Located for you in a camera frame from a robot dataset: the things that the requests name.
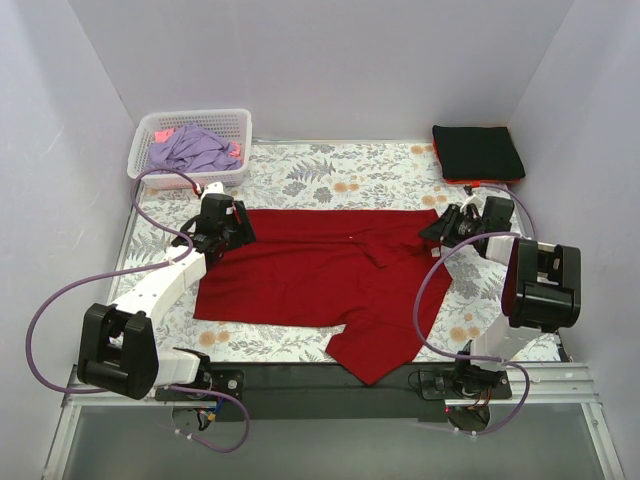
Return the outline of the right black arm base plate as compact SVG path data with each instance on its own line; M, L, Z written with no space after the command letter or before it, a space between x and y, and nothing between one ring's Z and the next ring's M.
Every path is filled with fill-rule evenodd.
M505 373L496 386L471 382L466 388L454 378L453 368L419 368L407 376L407 383L419 398L443 404L445 421L463 431L483 431L490 422L490 402L512 398L510 382Z

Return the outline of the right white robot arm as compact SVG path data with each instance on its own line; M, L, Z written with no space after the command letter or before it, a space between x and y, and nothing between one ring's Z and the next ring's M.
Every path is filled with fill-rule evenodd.
M464 397L498 386L507 363L522 349L574 326L580 314L580 250L517 236L511 231L514 210L511 199L471 196L461 205L450 204L419 232L451 252L471 246L481 258L507 267L501 314L453 357L453 387Z

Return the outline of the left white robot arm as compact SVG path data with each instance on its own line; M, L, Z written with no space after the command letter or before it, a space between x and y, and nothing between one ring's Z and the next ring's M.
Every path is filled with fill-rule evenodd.
M179 230L166 251L168 264L148 273L110 305L85 313L77 377L87 385L131 399L177 384L193 400L213 386L209 357L195 350L162 350L155 324L225 253L256 241L245 205L220 193L201 197L200 212Z

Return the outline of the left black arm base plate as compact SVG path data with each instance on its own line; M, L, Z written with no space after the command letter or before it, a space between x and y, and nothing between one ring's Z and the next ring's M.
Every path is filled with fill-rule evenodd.
M184 388L199 389L207 391L218 391L234 398L241 399L244 388L244 372L238 369L212 369L207 367L204 370L200 370L196 375L195 380L184 385ZM157 401L184 401L184 402L196 402L196 401L209 401L215 402L218 400L216 396L210 396L205 394L185 393L181 391L174 391L167 388L158 388L154 394L154 399Z

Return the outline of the red t shirt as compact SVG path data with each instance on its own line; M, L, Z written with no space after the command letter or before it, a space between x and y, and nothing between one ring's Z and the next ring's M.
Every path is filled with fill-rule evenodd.
M409 363L452 283L419 232L435 210L254 209L256 241L226 253L200 281L198 320L343 326L326 352L367 385ZM412 320L414 305L419 320Z

